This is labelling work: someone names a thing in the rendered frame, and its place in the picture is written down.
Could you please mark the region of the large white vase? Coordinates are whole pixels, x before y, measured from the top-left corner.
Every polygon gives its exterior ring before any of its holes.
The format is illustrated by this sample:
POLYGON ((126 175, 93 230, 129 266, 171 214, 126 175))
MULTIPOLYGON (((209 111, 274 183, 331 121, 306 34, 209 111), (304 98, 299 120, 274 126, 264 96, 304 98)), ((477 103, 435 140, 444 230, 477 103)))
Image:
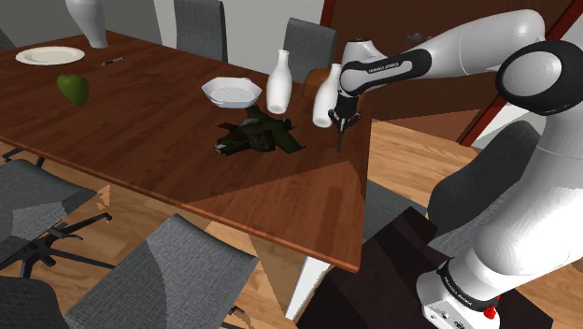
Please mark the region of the large white vase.
POLYGON ((66 8, 92 48, 108 47, 106 18, 101 0, 65 0, 66 8))

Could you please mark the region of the green avocado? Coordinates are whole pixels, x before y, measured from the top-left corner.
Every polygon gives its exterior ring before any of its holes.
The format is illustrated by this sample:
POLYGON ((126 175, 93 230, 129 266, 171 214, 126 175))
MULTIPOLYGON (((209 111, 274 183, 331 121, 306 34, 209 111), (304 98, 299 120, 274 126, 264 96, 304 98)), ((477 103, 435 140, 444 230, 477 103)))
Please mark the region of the green avocado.
POLYGON ((90 85, 81 75, 61 75, 57 78, 57 86, 62 94, 77 106, 82 106, 88 101, 90 85))

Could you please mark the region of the brown wooden dining table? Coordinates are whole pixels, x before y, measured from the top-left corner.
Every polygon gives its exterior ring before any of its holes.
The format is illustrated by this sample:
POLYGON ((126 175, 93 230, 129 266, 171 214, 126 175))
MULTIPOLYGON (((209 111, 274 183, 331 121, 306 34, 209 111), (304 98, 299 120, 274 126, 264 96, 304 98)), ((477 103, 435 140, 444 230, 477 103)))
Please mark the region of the brown wooden dining table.
POLYGON ((264 85, 266 75, 117 33, 107 40, 97 50, 83 36, 66 38, 85 56, 64 65, 22 64, 16 50, 0 51, 0 142, 178 207, 247 252, 267 247, 291 314, 329 266, 359 269, 369 116, 338 138, 313 124, 312 102, 295 85, 287 117, 301 150, 220 155, 219 125, 245 112, 214 106, 202 86, 215 77, 264 85), (84 105, 59 90, 67 74, 88 80, 84 105))

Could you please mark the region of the white plate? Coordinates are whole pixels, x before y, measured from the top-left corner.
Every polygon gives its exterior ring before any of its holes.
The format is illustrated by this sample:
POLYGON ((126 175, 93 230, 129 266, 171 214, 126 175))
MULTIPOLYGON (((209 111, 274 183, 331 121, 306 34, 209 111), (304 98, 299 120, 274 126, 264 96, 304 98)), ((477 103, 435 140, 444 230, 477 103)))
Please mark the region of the white plate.
POLYGON ((76 48, 47 46, 20 51, 15 59, 23 64, 60 65, 74 63, 84 56, 85 52, 76 48))

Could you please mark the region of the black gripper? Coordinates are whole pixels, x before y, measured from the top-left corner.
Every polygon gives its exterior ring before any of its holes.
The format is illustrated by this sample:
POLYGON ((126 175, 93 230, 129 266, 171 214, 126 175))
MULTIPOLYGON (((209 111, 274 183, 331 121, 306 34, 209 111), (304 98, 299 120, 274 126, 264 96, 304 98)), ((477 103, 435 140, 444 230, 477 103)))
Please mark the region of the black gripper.
POLYGON ((335 108, 328 111, 329 118, 337 128, 340 128, 343 123, 343 130, 346 131, 361 118, 361 114, 357 111, 358 101, 358 96, 338 95, 335 108))

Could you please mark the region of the white bottle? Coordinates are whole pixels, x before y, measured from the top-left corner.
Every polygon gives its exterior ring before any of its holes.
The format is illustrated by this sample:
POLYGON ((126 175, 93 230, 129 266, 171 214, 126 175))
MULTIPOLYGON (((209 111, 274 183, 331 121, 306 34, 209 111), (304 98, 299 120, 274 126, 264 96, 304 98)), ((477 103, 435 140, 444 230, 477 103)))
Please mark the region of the white bottle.
POLYGON ((277 62, 266 85, 266 104, 271 113, 283 114, 292 94, 292 75, 288 67, 289 52, 279 50, 277 62))
POLYGON ((312 121, 320 128, 329 128, 333 124, 328 112, 336 106, 340 74, 341 64, 332 64, 327 79, 316 93, 312 121))

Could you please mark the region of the white hexagonal bowl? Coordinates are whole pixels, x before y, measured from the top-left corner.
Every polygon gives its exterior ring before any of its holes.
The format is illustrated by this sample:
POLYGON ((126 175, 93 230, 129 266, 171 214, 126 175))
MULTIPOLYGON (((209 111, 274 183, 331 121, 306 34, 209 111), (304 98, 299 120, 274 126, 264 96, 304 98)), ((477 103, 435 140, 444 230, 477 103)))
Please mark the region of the white hexagonal bowl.
POLYGON ((202 86, 206 97, 222 108, 246 108, 252 106, 262 89, 248 78, 216 77, 202 86))

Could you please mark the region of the dark green toy airplane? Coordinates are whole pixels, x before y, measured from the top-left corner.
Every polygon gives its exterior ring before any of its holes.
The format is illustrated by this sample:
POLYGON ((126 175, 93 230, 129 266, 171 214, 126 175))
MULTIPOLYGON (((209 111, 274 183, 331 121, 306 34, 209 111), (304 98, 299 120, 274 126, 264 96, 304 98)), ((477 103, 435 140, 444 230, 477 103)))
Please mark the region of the dark green toy airplane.
POLYGON ((272 118, 258 106, 247 107, 245 111, 248 116, 241 123, 224 122, 219 125, 219 128, 226 129, 228 133, 217 139, 217 153, 229 156, 243 150, 269 152, 276 147, 293 153, 303 148, 290 134, 293 129, 290 119, 272 118))

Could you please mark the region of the grey office chair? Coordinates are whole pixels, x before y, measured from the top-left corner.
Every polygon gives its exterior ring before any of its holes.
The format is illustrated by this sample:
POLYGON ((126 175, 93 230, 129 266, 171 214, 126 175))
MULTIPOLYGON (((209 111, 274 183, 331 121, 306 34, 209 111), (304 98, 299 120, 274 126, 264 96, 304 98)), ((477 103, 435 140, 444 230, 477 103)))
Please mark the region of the grey office chair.
POLYGON ((76 231, 100 220, 106 212, 74 224, 64 218, 86 204, 97 192, 61 179, 26 160, 0 165, 0 270, 20 261, 22 278, 31 276, 40 261, 56 264, 55 257, 113 269, 115 266, 56 250, 58 239, 76 238, 76 231))

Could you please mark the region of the dark robot stand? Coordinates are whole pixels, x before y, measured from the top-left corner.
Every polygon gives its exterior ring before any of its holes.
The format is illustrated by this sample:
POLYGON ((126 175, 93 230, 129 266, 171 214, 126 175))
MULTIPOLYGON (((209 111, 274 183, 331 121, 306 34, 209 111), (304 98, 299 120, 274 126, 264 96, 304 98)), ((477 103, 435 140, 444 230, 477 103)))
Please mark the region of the dark robot stand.
POLYGON ((447 256, 428 246, 438 230, 409 207, 363 244, 360 270, 333 269, 298 329, 437 329, 424 318, 416 282, 447 256))

